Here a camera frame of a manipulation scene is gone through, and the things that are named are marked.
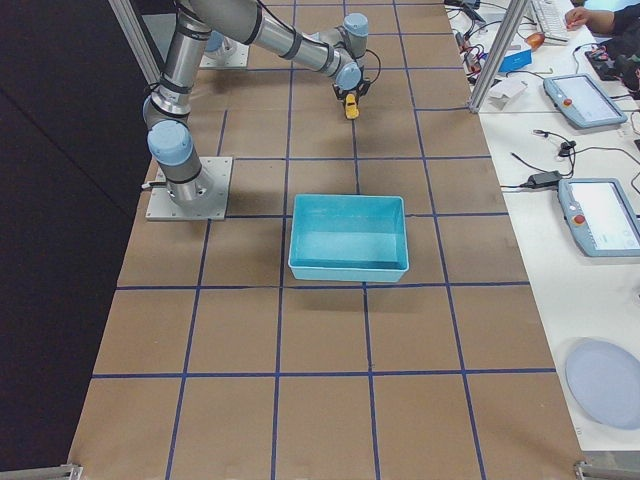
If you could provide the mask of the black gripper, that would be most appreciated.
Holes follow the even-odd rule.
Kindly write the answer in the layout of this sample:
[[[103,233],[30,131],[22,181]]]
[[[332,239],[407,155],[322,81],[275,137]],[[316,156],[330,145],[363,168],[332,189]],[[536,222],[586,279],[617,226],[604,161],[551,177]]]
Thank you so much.
[[[361,79],[359,83],[352,89],[343,89],[337,84],[332,85],[337,101],[344,104],[346,95],[348,93],[354,93],[356,94],[356,103],[358,106],[360,106],[362,102],[368,98],[370,87],[371,87],[371,79],[368,77]]]

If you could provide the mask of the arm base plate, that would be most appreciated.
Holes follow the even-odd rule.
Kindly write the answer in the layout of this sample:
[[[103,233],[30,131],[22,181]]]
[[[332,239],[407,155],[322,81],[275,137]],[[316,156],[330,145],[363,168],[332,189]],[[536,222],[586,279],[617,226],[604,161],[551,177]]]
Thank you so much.
[[[149,221],[204,221],[225,219],[232,178],[232,157],[201,157],[199,176],[189,183],[169,182],[158,168],[150,188]]]
[[[249,47],[213,31],[205,46],[199,68],[202,70],[245,70]]]

